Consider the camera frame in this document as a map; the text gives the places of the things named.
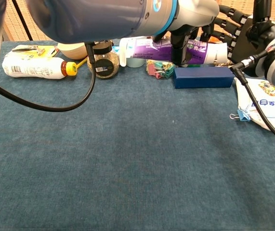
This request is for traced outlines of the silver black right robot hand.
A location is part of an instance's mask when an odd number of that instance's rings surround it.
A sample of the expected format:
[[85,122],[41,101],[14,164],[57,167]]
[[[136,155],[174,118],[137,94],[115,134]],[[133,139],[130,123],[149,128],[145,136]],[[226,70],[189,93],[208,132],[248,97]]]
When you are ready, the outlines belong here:
[[233,63],[275,45],[271,0],[255,0],[251,15],[223,4],[219,9],[227,19],[215,18],[213,25],[219,26],[223,32],[213,29],[211,37],[227,44],[227,56]]

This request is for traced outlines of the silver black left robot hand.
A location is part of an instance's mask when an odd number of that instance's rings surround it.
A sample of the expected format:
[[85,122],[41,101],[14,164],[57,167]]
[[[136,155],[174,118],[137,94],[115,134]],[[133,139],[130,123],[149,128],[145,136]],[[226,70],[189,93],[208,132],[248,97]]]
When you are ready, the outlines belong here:
[[174,0],[171,17],[167,25],[159,31],[153,41],[158,42],[170,32],[172,45],[170,60],[175,65],[187,63],[187,43],[195,39],[201,27],[209,27],[219,14],[215,0]]

